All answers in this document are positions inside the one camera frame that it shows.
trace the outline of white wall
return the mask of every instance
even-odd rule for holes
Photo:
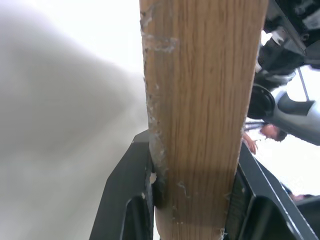
[[[139,18],[138,0],[0,1],[1,240],[89,239],[148,127]]]

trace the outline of dark hair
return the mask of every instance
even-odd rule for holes
[[[282,142],[283,140],[285,140],[285,138],[287,137],[288,133],[286,133],[285,131],[281,130],[280,128],[278,129],[278,134],[275,138],[275,140],[277,142]]]

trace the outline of wood grain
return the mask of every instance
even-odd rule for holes
[[[140,0],[162,240],[220,240],[267,0]]]

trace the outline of wooden plank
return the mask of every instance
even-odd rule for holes
[[[223,239],[267,0],[140,0],[162,240]]]

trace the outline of wooden post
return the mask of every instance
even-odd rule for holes
[[[140,0],[162,240],[220,240],[268,0]]]

